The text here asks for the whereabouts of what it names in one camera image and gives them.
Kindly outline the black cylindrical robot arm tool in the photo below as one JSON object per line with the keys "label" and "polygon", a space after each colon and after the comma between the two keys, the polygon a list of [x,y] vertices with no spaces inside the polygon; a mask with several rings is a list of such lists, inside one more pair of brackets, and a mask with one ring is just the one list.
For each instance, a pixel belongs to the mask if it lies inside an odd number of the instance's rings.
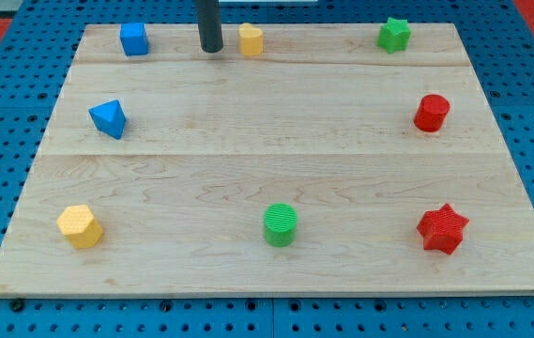
{"label": "black cylindrical robot arm tool", "polygon": [[206,53],[223,48],[221,12],[218,0],[195,0],[200,45]]}

